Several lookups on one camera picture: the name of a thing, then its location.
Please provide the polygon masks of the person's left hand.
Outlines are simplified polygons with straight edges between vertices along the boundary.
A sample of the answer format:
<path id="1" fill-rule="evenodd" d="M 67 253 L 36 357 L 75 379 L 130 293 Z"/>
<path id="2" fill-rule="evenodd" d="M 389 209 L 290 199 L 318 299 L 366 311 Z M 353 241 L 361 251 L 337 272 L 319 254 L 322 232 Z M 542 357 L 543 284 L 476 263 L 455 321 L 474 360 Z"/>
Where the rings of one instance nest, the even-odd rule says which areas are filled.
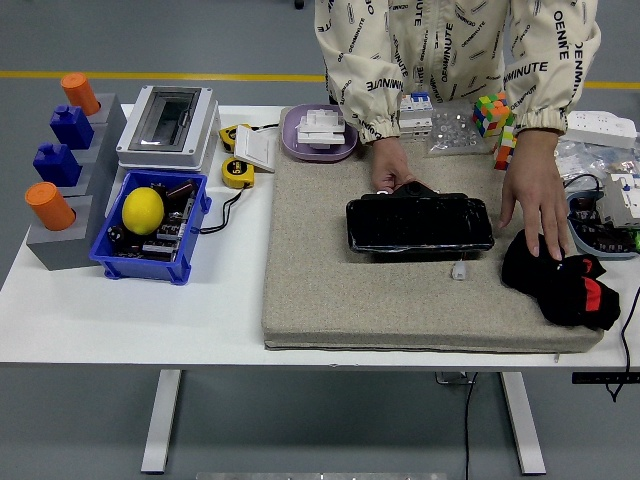
<path id="1" fill-rule="evenodd" d="M 516 205 L 522 210 L 529 252 L 538 256 L 539 236 L 555 260 L 569 248 L 568 205 L 554 152 L 560 132 L 526 129 L 517 135 L 516 147 L 504 177 L 499 225 L 512 219 Z"/>

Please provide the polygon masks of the person's right hand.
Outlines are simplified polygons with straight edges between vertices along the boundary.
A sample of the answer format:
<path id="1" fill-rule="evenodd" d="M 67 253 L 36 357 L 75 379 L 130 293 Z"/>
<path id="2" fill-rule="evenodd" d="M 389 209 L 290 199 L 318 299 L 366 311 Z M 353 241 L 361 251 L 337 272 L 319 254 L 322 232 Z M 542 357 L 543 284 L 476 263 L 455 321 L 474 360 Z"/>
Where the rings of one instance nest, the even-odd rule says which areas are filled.
<path id="1" fill-rule="evenodd" d="M 398 137 L 376 140 L 372 148 L 371 182 L 376 192 L 393 193 L 399 187 L 416 181 Z"/>

